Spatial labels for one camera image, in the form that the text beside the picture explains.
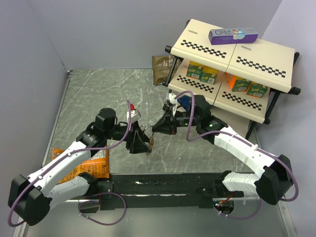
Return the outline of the brass padlock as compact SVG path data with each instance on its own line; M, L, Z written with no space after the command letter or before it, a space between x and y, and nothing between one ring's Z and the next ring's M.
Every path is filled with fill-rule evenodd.
M151 154L151 152L152 152L152 150L153 150L154 138L151 138L151 135L147 135L147 134L146 134L146 131L147 131L147 130L151 130L152 127L153 127L152 125L145 126L145 128L144 128L144 130L143 130L143 136L146 136L146 137L148 137L148 139L149 139L148 146L149 146L149 148L150 148L150 151L149 151L149 152L146 152L146 156L147 156L147 157Z

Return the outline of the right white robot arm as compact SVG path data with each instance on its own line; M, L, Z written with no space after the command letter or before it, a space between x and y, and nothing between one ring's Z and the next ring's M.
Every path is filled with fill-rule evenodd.
M215 186L218 195L226 197L231 192L254 193L266 203L275 205L280 200L287 201L284 195L294 187L294 196L289 201L297 198L298 183L288 157L277 157L240 136L231 126L212 115L211 105L204 96L192 95L188 100L188 111L180 112L177 110L177 95L167 93L164 114L152 131L174 135L179 127L190 130L194 126L198 138L224 149L252 170L252 173L223 172Z

